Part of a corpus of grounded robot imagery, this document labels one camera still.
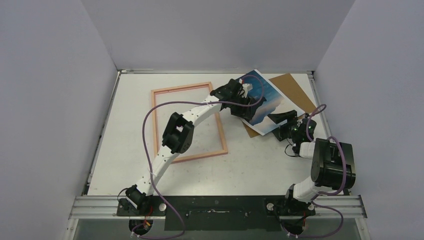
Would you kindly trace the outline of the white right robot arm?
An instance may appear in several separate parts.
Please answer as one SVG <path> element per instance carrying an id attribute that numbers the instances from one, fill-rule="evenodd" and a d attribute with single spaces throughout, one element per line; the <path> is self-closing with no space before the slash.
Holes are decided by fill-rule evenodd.
<path id="1" fill-rule="evenodd" d="M 268 114 L 279 127 L 272 132 L 279 140 L 290 139 L 293 157 L 311 160 L 310 176 L 287 190 L 282 210 L 290 215 L 312 211 L 312 200 L 319 195 L 337 195 L 350 189 L 356 181 L 353 146 L 334 138 L 315 138 L 317 123 L 306 113 L 299 119 L 297 111 Z"/>

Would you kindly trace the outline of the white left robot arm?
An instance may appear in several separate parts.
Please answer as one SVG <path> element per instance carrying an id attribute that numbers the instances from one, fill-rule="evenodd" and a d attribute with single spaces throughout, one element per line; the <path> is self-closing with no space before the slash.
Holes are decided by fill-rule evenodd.
<path id="1" fill-rule="evenodd" d="M 158 192 L 156 187 L 169 165 L 192 145 L 195 127 L 210 116 L 229 108 L 234 116 L 251 120 L 256 110 L 266 101 L 264 85 L 260 85 L 260 96 L 248 96 L 253 88 L 242 78 L 230 79 L 225 85 L 212 90 L 201 102 L 191 102 L 194 107 L 184 113 L 174 112 L 169 117 L 162 134 L 161 146 L 154 159 L 147 159 L 147 169 L 141 179 L 125 191 L 129 208 L 136 215 L 144 215 L 150 207 L 151 196 Z"/>

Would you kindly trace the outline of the brown cardboard backing board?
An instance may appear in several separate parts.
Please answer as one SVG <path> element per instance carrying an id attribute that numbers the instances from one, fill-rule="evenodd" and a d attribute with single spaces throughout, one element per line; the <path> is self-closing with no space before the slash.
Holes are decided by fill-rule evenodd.
<path id="1" fill-rule="evenodd" d="M 270 81 L 276 84 L 277 88 L 288 96 L 297 106 L 299 106 L 305 113 L 312 113 L 316 109 L 316 104 L 308 97 L 301 86 L 296 81 L 295 77 L 303 77 L 305 80 L 308 79 L 306 74 L 290 74 L 286 73 L 283 75 L 269 78 Z M 247 134 L 250 138 L 259 136 L 260 134 L 253 131 L 246 124 L 243 123 Z"/>

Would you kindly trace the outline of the landscape photo print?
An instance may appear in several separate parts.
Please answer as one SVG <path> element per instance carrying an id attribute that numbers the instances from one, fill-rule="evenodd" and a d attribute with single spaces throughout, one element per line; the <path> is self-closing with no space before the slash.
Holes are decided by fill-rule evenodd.
<path id="1" fill-rule="evenodd" d="M 268 117 L 269 114 L 281 114 L 292 110 L 296 111 L 299 116 L 305 113 L 303 109 L 278 89 L 275 83 L 272 83 L 270 79 L 258 70 L 254 69 L 242 75 L 239 79 L 244 84 L 252 86 L 247 91 L 248 97 L 253 97 L 256 100 L 262 97 L 263 100 L 262 105 L 255 105 L 256 111 L 251 120 L 242 120 L 244 124 L 257 134 L 264 136 L 287 122 L 284 120 L 281 123 L 275 123 Z"/>

